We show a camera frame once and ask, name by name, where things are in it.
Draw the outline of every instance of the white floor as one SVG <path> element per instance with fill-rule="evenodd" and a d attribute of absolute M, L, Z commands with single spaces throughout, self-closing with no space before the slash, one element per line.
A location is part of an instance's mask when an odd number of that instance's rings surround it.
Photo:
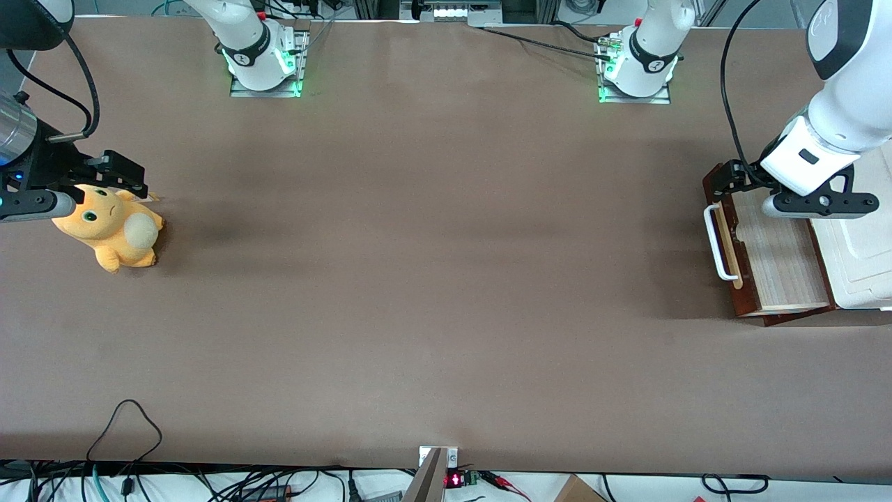
<path fill-rule="evenodd" d="M 337 473 L 346 481 L 346 472 Z M 551 473 L 501 473 L 515 486 L 524 491 L 533 502 L 551 502 L 555 499 L 566 481 L 566 474 Z M 238 474 L 213 474 L 208 479 L 216 488 L 223 488 L 240 481 Z M 302 489 L 313 480 L 314 473 L 298 473 L 291 479 L 293 489 Z M 600 476 L 583 474 L 580 476 L 592 488 L 607 499 Z M 208 490 L 194 477 L 183 474 L 156 474 L 141 476 L 151 502 L 205 502 L 211 498 Z M 724 496 L 706 491 L 699 478 L 666 476 L 609 476 L 610 488 L 616 502 L 693 502 L 702 497 L 706 502 L 727 502 Z M 122 478 L 102 478 L 103 490 L 110 502 L 120 502 Z M 373 498 L 394 491 L 405 490 L 411 478 L 399 471 L 354 471 L 359 494 Z M 731 489 L 752 489 L 760 481 L 727 480 Z M 0 500 L 20 502 L 27 500 L 28 482 L 20 481 L 0 487 Z M 87 501 L 102 502 L 93 482 L 87 478 Z M 47 497 L 45 490 L 41 501 Z M 494 489 L 482 483 L 476 486 L 446 491 L 445 502 L 466 502 L 484 496 L 482 502 L 524 502 L 517 495 Z M 297 502 L 338 502 L 342 498 L 340 482 L 328 476 L 319 476 L 318 481 L 306 493 L 294 498 Z M 80 478 L 67 480 L 56 494 L 56 502 L 82 502 Z M 733 495 L 733 502 L 888 502 L 892 500 L 892 486 L 859 485 L 826 482 L 771 481 L 769 488 L 758 495 Z M 139 489 L 128 501 L 144 502 Z"/>

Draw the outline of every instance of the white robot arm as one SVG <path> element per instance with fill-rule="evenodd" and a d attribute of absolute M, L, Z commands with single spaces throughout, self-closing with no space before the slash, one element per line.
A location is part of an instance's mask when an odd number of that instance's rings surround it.
<path fill-rule="evenodd" d="M 672 77 L 681 42 L 694 20 L 691 0 L 648 0 L 640 23 L 615 35 L 620 48 L 604 79 L 629 96 L 653 96 Z"/>
<path fill-rule="evenodd" d="M 769 216 L 858 218 L 880 201 L 852 190 L 853 163 L 892 137 L 892 2 L 825 0 L 806 35 L 824 88 L 758 162 L 727 162 L 713 176 L 713 194 L 721 200 L 767 187 Z M 841 183 L 834 188 L 836 179 Z"/>
<path fill-rule="evenodd" d="M 275 88 L 297 71 L 292 28 L 261 21 L 250 0 L 186 0 L 211 25 L 229 70 L 250 90 Z M 97 158 L 81 154 L 74 142 L 86 138 L 99 122 L 99 100 L 86 62 L 69 35 L 72 0 L 2 0 L 0 49 L 7 49 L 23 74 L 27 70 L 12 50 L 49 50 L 68 42 L 78 57 L 94 102 L 82 107 L 87 125 L 62 134 L 28 107 L 28 95 L 0 92 L 0 223 L 55 218 L 83 202 L 76 185 L 124 188 L 146 197 L 145 170 L 127 157 L 106 150 Z"/>
<path fill-rule="evenodd" d="M 246 88 L 272 89 L 296 71 L 288 54 L 294 49 L 294 30 L 273 20 L 261 21 L 251 0 L 185 2 L 211 25 L 229 70 Z"/>
<path fill-rule="evenodd" d="M 761 162 L 800 196 L 892 137 L 892 2 L 827 0 L 807 36 L 824 88 Z"/>

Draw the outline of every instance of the brown table surface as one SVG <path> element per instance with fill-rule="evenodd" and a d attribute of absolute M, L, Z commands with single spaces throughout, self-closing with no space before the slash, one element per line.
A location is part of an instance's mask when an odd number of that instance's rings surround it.
<path fill-rule="evenodd" d="M 291 100 L 229 98 L 200 20 L 73 34 L 102 99 L 81 148 L 145 166 L 169 243 L 113 276 L 50 222 L 0 227 L 0 457 L 82 458 L 133 397 L 155 460 L 892 473 L 892 329 L 731 319 L 700 187 L 734 155 L 725 31 L 690 34 L 670 106 L 458 24 L 338 24 Z M 820 88 L 804 38 L 735 41 L 752 156 Z M 87 102 L 64 46 L 34 72 Z M 152 438 L 128 409 L 96 456 Z"/>

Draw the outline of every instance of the yellow plush toy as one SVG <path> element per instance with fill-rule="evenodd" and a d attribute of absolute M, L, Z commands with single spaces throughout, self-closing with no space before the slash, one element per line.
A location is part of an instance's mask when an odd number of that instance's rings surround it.
<path fill-rule="evenodd" d="M 108 272 L 118 273 L 121 265 L 150 267 L 155 264 L 152 246 L 164 220 L 146 209 L 136 196 L 121 190 L 78 185 L 84 191 L 84 204 L 74 213 L 53 218 L 59 230 L 96 251 L 96 261 Z"/>

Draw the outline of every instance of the drawer handle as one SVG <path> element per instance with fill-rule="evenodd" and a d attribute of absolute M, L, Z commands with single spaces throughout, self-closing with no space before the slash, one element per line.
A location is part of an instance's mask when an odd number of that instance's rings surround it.
<path fill-rule="evenodd" d="M 713 249 L 715 271 L 719 274 L 719 277 L 722 280 L 737 280 L 739 279 L 738 276 L 730 275 L 724 270 L 724 264 L 722 263 L 722 252 L 719 250 L 719 240 L 718 237 L 715 235 L 715 226 L 713 226 L 712 212 L 721 207 L 722 206 L 718 203 L 707 206 L 706 209 L 703 210 L 703 221 L 706 224 L 706 233 L 709 235 L 709 246 Z"/>

